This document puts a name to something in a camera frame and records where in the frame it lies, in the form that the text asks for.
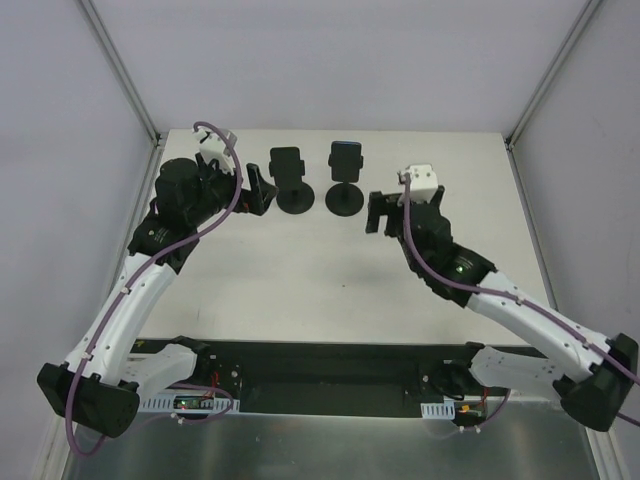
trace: purple cable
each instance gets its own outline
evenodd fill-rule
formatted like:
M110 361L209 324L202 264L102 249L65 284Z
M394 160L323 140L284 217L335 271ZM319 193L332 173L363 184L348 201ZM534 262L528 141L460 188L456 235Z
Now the purple cable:
M411 175L406 174L404 176L404 198L405 199L410 199L411 198L410 194L411 194ZM442 283L442 284L444 284L444 285L446 285L448 287L451 287L451 288L456 288L458 290L463 290L465 292L485 293L487 295L494 295L496 297L506 298L506 299L514 301L514 302L520 302L522 305L530 308L531 310L535 311L536 313L539 313L543 317L549 319L555 325L557 325L562 330L564 330L569 335L571 335L573 338L578 340L582 345L585 345L587 348L593 350L595 353L600 355L604 360L609 362L609 364L613 365L618 371L620 371L620 373L622 373L625 377L629 378L636 385L640 385L640 377L635 375L628 368L626 368L624 365L622 365L619 361L617 361L615 358L613 358L607 352L602 350L598 345L590 343L584 335L582 335L580 332L578 332L577 330L573 329L572 327L570 327L569 325L564 323L562 320L560 320L558 317L556 317L553 313L547 311L543 307L541 307L539 305L536 305L535 303L530 302L529 300L526 300L526 299L520 300L516 295L513 295L512 293L509 293L509 292L503 292L501 290L494 290L492 288L475 287L475 286L471 286L471 285L465 285L463 283L454 282L452 280L449 280L448 278L443 277L438 272L433 270L427 264L427 262L424 261L424 259L422 258L422 255L420 255L420 252L418 252L418 249L416 248L416 245L413 242L413 235L411 233L411 202L410 201L406 201L406 200L404 202L404 239L405 239L405 241L407 243L407 246L409 247L409 251L411 252L411 255L413 255L413 258L418 262L418 264L430 276L432 276L433 278L438 280L440 283ZM628 421L630 423L633 423L634 425L640 426L640 421L633 420L632 418L627 417L624 414L619 413L618 414L618 418L621 418L622 420L626 420L626 421Z
M231 155L231 158L233 159L233 164L236 169L236 189L235 189L235 192L233 193L233 198L231 199L231 203L229 203L229 206L222 213L222 215L220 215L220 217L218 217L218 219L215 222L213 222L211 225L209 225L207 228L203 229L201 232L197 232L191 235L190 237L185 238L184 240L180 240L179 242L176 242L173 245L169 245L168 247L160 250L149 260L147 260L140 268L138 268L138 270L134 272L134 274L127 281L127 283L125 283L126 289L131 289L135 284L136 280L140 278L140 275L142 275L144 271L147 268L149 268L151 265L153 265L158 259L164 257L168 253L171 253L180 247L183 247L191 242L194 242L195 240L201 237L204 237L208 233L218 228L218 226L220 226L220 224L224 222L229 215L231 215L236 205L238 204L238 200L240 200L240 193L242 190L242 166L240 165L240 159L238 158L238 154L233 148L233 145L227 139L224 132L222 132L218 127L211 125L210 123L207 123L207 122L194 123L193 125L194 130L197 130L199 127L208 128L213 133L215 133L220 138L220 140L222 140L222 142L225 144L225 146L229 150L229 154ZM93 334L93 336L91 337L91 340L89 341L89 344L87 345L87 349L85 350L85 353L87 355L91 355L91 352L96 347L96 344L100 339L100 335L102 335L102 332L106 328L107 323L109 323L109 320L111 319L114 312L116 311L116 309L118 308L118 306L120 305L120 303L122 302L125 296L126 294L123 292L118 293L116 298L113 300L113 303L107 309L107 312L105 313L104 317L102 318L102 321L98 325L98 328L96 328L95 333ZM74 454L81 457L89 457L95 454L100 449L100 447L102 446L106 438L106 436L103 435L102 437L100 437L96 445L89 452L83 452L78 447L75 437L73 436L73 421L71 420L73 416L73 401L75 399L76 391L78 390L78 384L80 383L80 378L82 377L82 373L84 372L84 369L86 368L87 363L88 363L87 358L83 358L82 360L80 360L78 369L76 370L76 373L73 376L73 380L71 381L71 387L69 388L69 394L67 396L67 403L65 405L65 411L64 411L64 416L65 416L64 426L67 434L67 441L69 442L69 447L71 448L71 451Z

